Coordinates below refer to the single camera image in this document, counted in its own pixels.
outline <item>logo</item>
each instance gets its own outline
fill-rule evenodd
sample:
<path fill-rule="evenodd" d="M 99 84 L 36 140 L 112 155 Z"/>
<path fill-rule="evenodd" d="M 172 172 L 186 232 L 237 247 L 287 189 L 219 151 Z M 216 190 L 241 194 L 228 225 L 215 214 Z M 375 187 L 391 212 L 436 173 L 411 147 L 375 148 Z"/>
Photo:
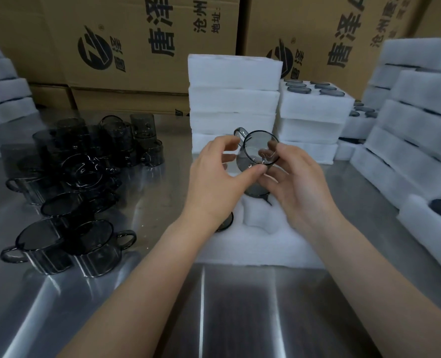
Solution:
<path fill-rule="evenodd" d="M 272 49 L 267 53 L 267 58 L 272 59 L 272 53 L 277 60 L 283 62 L 282 78 L 286 77 L 294 65 L 294 55 L 288 47 L 285 47 L 282 39 L 279 39 L 279 46 L 276 46 L 275 50 Z"/>
<path fill-rule="evenodd" d="M 83 37 L 78 40 L 78 52 L 81 59 L 93 69 L 105 70 L 109 68 L 113 62 L 113 52 L 110 45 L 86 25 L 85 30 L 85 42 L 83 42 Z"/>

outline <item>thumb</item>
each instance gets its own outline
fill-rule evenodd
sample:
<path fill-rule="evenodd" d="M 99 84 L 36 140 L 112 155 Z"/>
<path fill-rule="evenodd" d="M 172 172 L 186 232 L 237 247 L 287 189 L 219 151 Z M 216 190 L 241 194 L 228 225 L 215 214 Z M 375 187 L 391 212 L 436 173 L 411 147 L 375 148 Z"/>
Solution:
<path fill-rule="evenodd" d="M 247 168 L 241 174 L 235 177 L 242 186 L 243 189 L 246 189 L 250 185 L 252 185 L 255 181 L 259 179 L 265 172 L 267 172 L 266 165 L 255 165 L 250 168 Z"/>

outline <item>person's left hand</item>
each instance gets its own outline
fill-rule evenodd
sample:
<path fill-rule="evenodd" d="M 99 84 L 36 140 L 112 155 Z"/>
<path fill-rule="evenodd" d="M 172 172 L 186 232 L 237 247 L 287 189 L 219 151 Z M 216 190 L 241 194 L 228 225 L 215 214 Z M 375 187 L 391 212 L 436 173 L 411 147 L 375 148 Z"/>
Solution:
<path fill-rule="evenodd" d="M 189 188 L 183 217 L 202 224 L 210 233 L 220 226 L 234 209 L 245 190 L 266 171 L 265 165 L 256 165 L 236 177 L 230 176 L 223 163 L 234 161 L 240 138 L 223 135 L 209 142 L 192 163 Z"/>

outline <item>hand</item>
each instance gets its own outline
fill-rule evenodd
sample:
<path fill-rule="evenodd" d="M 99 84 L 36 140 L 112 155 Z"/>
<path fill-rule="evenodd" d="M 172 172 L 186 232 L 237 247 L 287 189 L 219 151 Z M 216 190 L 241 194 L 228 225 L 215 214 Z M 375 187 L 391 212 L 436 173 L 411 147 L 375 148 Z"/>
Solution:
<path fill-rule="evenodd" d="M 229 216 L 245 190 L 267 167 L 256 165 L 236 177 L 230 176 L 223 163 L 234 161 L 239 137 L 224 135 L 209 142 L 192 163 L 186 204 L 181 216 L 209 229 L 209 236 Z"/>
<path fill-rule="evenodd" d="M 304 150 L 279 143 L 279 159 L 259 183 L 280 202 L 290 225 L 307 239 L 317 236 L 333 217 L 341 216 L 322 168 Z"/>

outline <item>transparent gray glass mug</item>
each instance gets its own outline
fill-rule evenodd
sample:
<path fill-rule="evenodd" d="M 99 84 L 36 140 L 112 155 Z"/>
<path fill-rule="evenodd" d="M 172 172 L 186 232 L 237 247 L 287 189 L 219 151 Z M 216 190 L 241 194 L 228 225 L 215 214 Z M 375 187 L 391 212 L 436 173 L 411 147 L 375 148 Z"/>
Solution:
<path fill-rule="evenodd" d="M 237 154 L 237 167 L 241 172 L 254 165 L 266 165 L 267 168 L 277 162 L 279 156 L 276 152 L 279 140 L 272 133 L 267 131 L 247 132 L 244 128 L 239 127 L 234 131 L 234 135 L 241 138 L 239 146 L 240 151 Z M 254 183 L 250 186 L 245 194 L 255 198 L 264 198 L 269 191 Z"/>

